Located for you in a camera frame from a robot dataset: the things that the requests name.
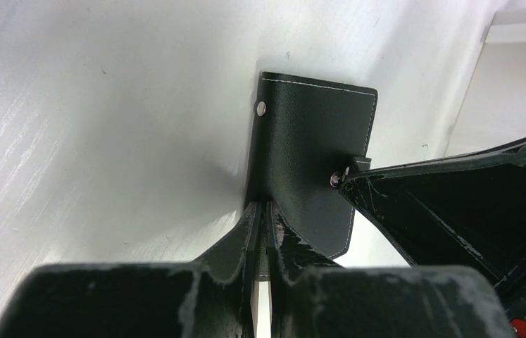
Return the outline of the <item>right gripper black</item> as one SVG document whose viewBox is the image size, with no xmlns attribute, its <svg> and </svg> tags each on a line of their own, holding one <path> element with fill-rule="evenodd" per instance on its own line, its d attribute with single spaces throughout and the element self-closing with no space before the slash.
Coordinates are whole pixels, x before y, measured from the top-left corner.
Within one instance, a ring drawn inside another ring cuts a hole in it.
<svg viewBox="0 0 526 338">
<path fill-rule="evenodd" d="M 347 175 L 340 194 L 413 265 L 465 265 L 526 322 L 526 137 Z"/>
</svg>

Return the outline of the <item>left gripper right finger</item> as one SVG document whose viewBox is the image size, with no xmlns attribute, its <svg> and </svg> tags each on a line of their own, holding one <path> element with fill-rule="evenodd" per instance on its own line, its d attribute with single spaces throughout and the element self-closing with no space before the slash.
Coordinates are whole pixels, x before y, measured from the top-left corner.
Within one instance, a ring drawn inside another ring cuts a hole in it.
<svg viewBox="0 0 526 338">
<path fill-rule="evenodd" d="M 499 298 L 462 266 L 344 268 L 267 204 L 274 337 L 513 337 Z"/>
</svg>

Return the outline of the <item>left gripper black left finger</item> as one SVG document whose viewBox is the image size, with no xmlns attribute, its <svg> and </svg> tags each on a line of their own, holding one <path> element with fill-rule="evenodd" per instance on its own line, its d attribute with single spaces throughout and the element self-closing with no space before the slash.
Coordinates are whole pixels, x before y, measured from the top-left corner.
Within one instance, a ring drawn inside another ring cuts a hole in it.
<svg viewBox="0 0 526 338">
<path fill-rule="evenodd" d="M 0 317 L 0 337 L 253 337 L 261 205 L 184 263 L 35 268 Z"/>
</svg>

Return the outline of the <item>black leather card holder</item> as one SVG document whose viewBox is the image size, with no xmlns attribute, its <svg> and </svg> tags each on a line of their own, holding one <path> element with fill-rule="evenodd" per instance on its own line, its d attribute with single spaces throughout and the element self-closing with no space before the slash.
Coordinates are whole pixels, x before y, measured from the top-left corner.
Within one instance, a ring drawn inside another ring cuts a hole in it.
<svg viewBox="0 0 526 338">
<path fill-rule="evenodd" d="M 377 101 L 373 88 L 262 72 L 245 201 L 274 201 L 290 228 L 322 254 L 344 255 L 354 211 L 330 178 L 365 157 Z"/>
</svg>

